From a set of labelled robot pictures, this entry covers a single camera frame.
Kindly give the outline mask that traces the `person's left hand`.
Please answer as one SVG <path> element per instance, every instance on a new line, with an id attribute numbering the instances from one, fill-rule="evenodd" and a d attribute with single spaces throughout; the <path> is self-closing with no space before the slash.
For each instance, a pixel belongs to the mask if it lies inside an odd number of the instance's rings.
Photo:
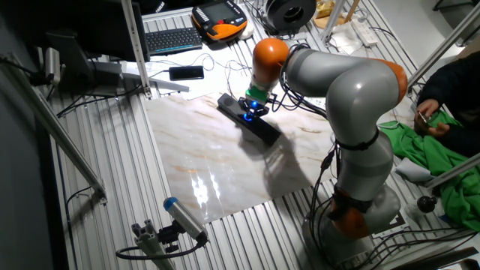
<path id="1" fill-rule="evenodd" d="M 427 134 L 432 137 L 440 138 L 445 136 L 449 132 L 449 130 L 450 126 L 448 124 L 439 122 L 436 127 L 429 127 L 427 129 Z"/>

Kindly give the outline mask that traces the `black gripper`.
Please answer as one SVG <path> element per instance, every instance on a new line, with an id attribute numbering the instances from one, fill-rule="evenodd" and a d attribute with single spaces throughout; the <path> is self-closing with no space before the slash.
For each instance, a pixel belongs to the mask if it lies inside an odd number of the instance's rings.
<path id="1" fill-rule="evenodd" d="M 238 105 L 247 113 L 257 113 L 258 117 L 262 117 L 269 113 L 269 108 L 265 103 L 258 100 L 251 100 L 250 98 L 240 97 Z"/>

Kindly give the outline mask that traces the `person's right hand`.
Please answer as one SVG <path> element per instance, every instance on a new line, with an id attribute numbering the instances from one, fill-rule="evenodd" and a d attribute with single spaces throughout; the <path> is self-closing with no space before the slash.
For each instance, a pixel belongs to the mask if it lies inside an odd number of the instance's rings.
<path id="1" fill-rule="evenodd" d="M 429 128 L 428 122 L 431 116 L 440 108 L 439 102 L 434 99 L 427 99 L 417 106 L 415 114 L 415 129 L 420 131 Z"/>

